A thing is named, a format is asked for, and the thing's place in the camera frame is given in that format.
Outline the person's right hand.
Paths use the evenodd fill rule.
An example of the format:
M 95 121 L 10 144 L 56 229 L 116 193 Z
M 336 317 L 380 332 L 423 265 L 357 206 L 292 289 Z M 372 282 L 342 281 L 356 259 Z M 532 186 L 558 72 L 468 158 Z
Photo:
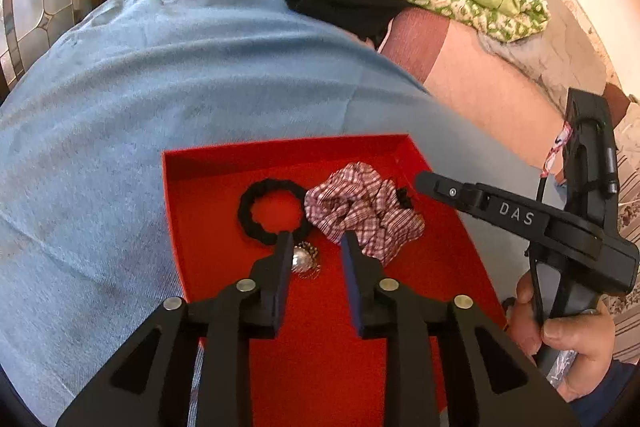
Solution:
M 534 317 L 533 298 L 532 277 L 526 272 L 516 285 L 516 301 L 506 330 L 509 337 L 530 359 L 542 346 L 575 351 L 574 363 L 556 391 L 566 402 L 589 395 L 603 381 L 612 362 L 615 325 L 608 308 L 599 300 L 594 312 L 549 319 L 540 326 Z

